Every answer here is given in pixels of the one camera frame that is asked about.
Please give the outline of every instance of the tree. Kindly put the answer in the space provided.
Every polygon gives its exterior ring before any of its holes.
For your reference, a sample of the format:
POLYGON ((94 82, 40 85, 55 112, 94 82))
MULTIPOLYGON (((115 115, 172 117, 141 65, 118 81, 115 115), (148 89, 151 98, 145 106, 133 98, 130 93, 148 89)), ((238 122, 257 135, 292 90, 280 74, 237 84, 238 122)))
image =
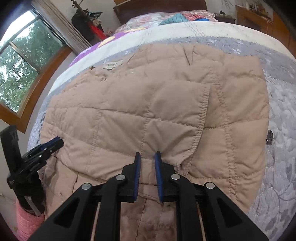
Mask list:
MULTIPOLYGON (((41 69, 61 45, 40 20, 28 28, 27 36, 17 37, 12 42, 41 69)), ((0 55, 0 101, 17 112, 37 75, 38 72, 9 45, 0 55)))

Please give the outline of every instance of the quilted jacket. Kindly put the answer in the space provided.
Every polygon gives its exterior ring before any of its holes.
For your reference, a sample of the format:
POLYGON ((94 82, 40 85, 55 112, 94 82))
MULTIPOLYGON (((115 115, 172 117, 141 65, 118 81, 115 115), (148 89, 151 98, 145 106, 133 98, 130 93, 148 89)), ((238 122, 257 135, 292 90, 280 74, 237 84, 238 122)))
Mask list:
POLYGON ((156 151, 247 212, 266 166, 269 102, 259 59, 155 44, 121 63, 86 70, 52 98, 41 140, 59 136, 65 145, 41 173, 47 216, 83 183, 120 174, 140 152, 139 196, 122 204, 121 240, 175 240, 175 205, 157 196, 156 151))

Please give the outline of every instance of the blue cloth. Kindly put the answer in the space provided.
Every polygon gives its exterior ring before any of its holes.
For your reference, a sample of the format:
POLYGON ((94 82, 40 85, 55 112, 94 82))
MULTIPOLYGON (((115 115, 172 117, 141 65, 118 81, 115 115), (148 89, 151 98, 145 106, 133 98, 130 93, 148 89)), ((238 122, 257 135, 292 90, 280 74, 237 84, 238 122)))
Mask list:
POLYGON ((194 21, 196 22, 196 21, 209 21, 209 20, 207 18, 201 18, 201 19, 196 19, 194 21))
POLYGON ((189 20, 185 18, 184 15, 177 13, 174 16, 162 21, 159 25, 165 25, 170 23, 182 23, 182 22, 189 22, 189 20))

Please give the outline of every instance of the metal screw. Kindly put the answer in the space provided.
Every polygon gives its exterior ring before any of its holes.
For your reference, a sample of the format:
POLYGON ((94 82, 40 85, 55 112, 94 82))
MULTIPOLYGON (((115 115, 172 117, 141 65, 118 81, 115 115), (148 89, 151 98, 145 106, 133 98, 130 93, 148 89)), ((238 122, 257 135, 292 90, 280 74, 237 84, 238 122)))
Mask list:
POLYGON ((82 185, 82 189, 83 190, 89 190, 91 188, 91 184, 90 183, 84 183, 83 185, 82 185))
POLYGON ((119 174, 119 175, 116 176, 116 179, 117 179, 118 181, 123 181, 125 178, 126 178, 126 176, 123 175, 123 174, 119 174))
POLYGON ((213 189, 215 187, 215 184, 214 183, 207 183, 205 185, 208 189, 213 189))
POLYGON ((171 176, 170 176, 173 180, 179 180, 180 179, 180 175, 179 174, 172 174, 171 176))

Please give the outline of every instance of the clothing label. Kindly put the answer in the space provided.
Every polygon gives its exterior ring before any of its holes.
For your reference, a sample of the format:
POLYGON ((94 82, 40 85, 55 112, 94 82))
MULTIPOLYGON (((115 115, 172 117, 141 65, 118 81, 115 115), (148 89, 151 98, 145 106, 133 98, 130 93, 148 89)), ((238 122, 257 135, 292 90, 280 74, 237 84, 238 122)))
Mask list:
POLYGON ((120 66, 122 64, 123 60, 117 61, 117 62, 109 62, 105 63, 102 67, 102 69, 113 69, 117 66, 120 66))

